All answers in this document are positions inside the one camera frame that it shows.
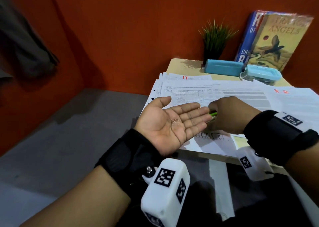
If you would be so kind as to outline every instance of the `yellow book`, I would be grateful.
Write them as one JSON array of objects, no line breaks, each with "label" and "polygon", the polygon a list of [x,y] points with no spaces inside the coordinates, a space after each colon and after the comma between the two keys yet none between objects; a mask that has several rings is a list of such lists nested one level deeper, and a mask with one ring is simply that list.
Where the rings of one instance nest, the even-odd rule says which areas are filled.
[{"label": "yellow book", "polygon": [[266,14],[254,39],[248,64],[282,71],[313,17],[297,14]]}]

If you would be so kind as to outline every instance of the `metal screw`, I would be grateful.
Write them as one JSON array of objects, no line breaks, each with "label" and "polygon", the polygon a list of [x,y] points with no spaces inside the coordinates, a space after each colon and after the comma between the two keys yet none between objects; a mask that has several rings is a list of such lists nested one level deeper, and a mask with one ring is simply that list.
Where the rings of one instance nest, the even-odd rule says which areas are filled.
[{"label": "metal screw", "polygon": [[149,173],[151,173],[153,171],[153,169],[150,167],[150,166],[148,166],[147,168],[146,168],[146,172],[149,174]]}]

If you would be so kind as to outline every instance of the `pinky finger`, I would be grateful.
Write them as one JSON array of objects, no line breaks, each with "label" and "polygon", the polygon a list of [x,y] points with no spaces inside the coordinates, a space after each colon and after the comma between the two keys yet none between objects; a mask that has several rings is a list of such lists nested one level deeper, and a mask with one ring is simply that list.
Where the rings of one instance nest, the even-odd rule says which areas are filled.
[{"label": "pinky finger", "polygon": [[198,133],[200,133],[202,130],[204,130],[207,127],[207,124],[205,122],[200,122],[197,125],[194,125],[192,127],[189,127],[185,130],[186,133],[186,141],[196,136]]}]

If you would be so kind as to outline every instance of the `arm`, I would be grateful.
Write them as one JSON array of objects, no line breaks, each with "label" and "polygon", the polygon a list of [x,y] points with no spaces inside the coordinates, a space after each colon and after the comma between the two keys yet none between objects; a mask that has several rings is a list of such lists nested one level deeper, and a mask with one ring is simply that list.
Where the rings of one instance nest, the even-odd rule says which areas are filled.
[{"label": "arm", "polygon": [[[162,109],[171,97],[154,99],[143,110],[135,130],[162,155],[175,152],[206,128],[207,107],[198,103]],[[64,196],[31,217],[22,227],[114,226],[130,204],[130,197],[100,165]]]},{"label": "arm", "polygon": [[[225,97],[209,104],[210,111],[217,111],[217,117],[208,124],[210,130],[224,130],[243,134],[247,124],[261,111],[238,98]],[[300,184],[305,192],[319,206],[319,143],[296,152],[284,165],[287,172]]]}]

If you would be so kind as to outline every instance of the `person's right hand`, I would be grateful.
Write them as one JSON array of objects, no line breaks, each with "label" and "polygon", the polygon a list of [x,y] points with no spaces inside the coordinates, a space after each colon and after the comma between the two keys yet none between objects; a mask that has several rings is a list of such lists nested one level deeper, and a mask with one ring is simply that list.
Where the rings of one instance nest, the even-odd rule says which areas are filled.
[{"label": "person's right hand", "polygon": [[249,121],[261,112],[235,96],[215,100],[208,108],[210,112],[217,111],[217,116],[207,124],[207,129],[232,134],[242,134]]}]

